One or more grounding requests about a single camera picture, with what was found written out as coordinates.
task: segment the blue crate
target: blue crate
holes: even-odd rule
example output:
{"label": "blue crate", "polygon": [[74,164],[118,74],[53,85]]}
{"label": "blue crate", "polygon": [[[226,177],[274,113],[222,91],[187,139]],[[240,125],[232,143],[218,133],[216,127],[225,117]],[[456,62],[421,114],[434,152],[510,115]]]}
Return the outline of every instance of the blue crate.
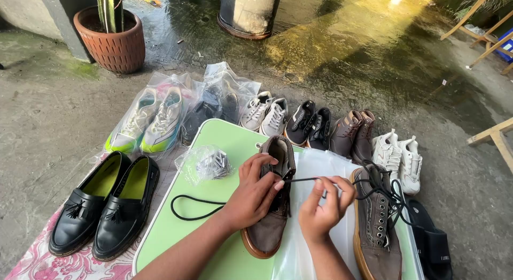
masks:
{"label": "blue crate", "polygon": [[[509,31],[507,31],[505,34],[503,34],[501,37],[499,37],[499,40],[506,37],[506,35],[510,34],[513,31],[513,28],[511,28]],[[513,40],[506,41],[502,46],[507,51],[513,52]],[[513,63],[513,58],[511,58],[509,55],[500,52],[498,50],[494,50],[498,55],[500,55],[504,60],[506,60],[508,63]]]}

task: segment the white sneaker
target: white sneaker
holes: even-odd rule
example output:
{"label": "white sneaker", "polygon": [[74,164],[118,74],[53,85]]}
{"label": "white sneaker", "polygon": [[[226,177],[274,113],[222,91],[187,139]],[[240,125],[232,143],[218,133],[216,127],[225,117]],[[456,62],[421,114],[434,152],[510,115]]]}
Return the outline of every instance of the white sneaker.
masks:
{"label": "white sneaker", "polygon": [[399,166],[399,179],[401,180],[401,188],[408,195],[415,195],[420,191],[420,167],[422,165],[422,157],[417,152],[419,143],[413,136],[409,140],[398,142],[401,149],[402,158]]}
{"label": "white sneaker", "polygon": [[252,99],[244,108],[240,125],[252,131],[257,131],[264,121],[266,112],[271,107],[273,101],[274,98],[271,97],[270,92],[264,91],[259,93],[257,97]]}
{"label": "white sneaker", "polygon": [[157,91],[147,87],[135,106],[121,119],[105,142],[107,152],[131,154],[157,112]]}
{"label": "white sneaker", "polygon": [[170,87],[158,108],[157,116],[146,129],[141,142],[143,152],[164,152],[174,148],[178,136],[182,92],[179,87]]}
{"label": "white sneaker", "polygon": [[371,141],[372,161],[382,165],[390,174],[390,180],[399,179],[399,165],[401,163],[401,149],[397,142],[398,136],[395,129],[382,136],[375,137]]}
{"label": "white sneaker", "polygon": [[288,106],[286,99],[276,99],[269,112],[265,116],[262,125],[260,126],[260,133],[265,136],[282,135],[285,129],[285,123],[288,116]]}

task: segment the fingernail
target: fingernail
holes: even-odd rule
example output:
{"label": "fingernail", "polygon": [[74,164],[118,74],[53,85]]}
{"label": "fingernail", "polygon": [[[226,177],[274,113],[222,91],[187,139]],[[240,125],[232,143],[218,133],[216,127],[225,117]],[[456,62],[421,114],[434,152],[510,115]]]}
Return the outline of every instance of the fingernail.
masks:
{"label": "fingernail", "polygon": [[281,180],[278,183],[276,183],[276,185],[274,185],[274,189],[276,189],[276,191],[279,191],[283,188],[283,185],[285,185],[285,181]]}
{"label": "fingernail", "polygon": [[315,186],[313,186],[316,190],[324,190],[324,185],[321,180],[316,180]]}

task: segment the brown high-top sneaker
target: brown high-top sneaker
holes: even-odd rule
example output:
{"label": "brown high-top sneaker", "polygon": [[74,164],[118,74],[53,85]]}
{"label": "brown high-top sneaker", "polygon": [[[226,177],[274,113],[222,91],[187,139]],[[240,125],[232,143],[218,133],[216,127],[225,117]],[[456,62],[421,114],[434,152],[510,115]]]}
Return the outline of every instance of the brown high-top sneaker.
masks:
{"label": "brown high-top sneaker", "polygon": [[[290,141],[284,136],[272,136],[261,147],[260,152],[268,152],[278,160],[278,164],[262,166],[260,177],[268,172],[290,180],[296,173],[294,151]],[[283,230],[289,215],[290,184],[285,184],[278,192],[267,215],[258,223],[240,231],[246,250],[256,258],[267,259],[278,251],[282,243]]]}
{"label": "brown high-top sneaker", "polygon": [[363,118],[363,124],[356,133],[355,141],[351,149],[351,158],[357,163],[362,164],[362,161],[372,159],[372,145],[370,144],[370,137],[372,127],[374,126],[374,114],[369,110],[360,112]]}
{"label": "brown high-top sneaker", "polygon": [[343,119],[338,119],[329,139],[329,150],[347,158],[355,140],[356,131],[362,123],[362,115],[355,110],[350,111]]}
{"label": "brown high-top sneaker", "polygon": [[365,280],[401,279],[402,256],[394,221],[402,209],[398,203],[389,203],[388,172],[368,161],[365,164],[350,177],[357,192],[353,238],[356,263]]}

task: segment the black slide sandal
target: black slide sandal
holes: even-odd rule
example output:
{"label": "black slide sandal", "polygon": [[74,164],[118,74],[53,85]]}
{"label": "black slide sandal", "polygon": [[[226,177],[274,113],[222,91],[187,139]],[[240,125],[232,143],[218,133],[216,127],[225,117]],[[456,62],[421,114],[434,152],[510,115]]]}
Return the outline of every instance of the black slide sandal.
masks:
{"label": "black slide sandal", "polygon": [[451,280],[452,266],[447,234],[434,226],[426,208],[419,201],[412,197],[405,198],[406,204],[412,211],[410,220],[413,224],[424,228],[422,230],[412,227],[424,274],[429,280]]}

